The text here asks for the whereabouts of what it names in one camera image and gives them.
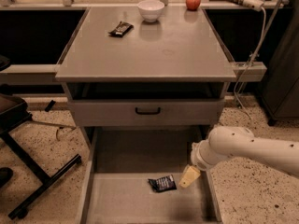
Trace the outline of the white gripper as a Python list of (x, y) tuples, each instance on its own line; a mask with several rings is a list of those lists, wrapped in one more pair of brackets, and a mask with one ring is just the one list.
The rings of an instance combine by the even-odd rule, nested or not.
[(200, 171), (207, 171), (215, 166), (214, 158), (215, 155), (212, 153), (207, 140), (193, 143), (191, 152), (191, 162), (193, 166), (187, 165), (185, 167), (178, 184), (182, 188), (187, 188), (200, 176)]

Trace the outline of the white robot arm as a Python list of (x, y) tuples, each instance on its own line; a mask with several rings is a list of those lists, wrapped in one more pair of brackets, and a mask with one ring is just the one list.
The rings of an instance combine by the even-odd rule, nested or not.
[(179, 185), (187, 188), (202, 172), (236, 157), (248, 158), (299, 177), (298, 142), (256, 137), (243, 127), (217, 126), (207, 139), (192, 143), (191, 165), (185, 167)]

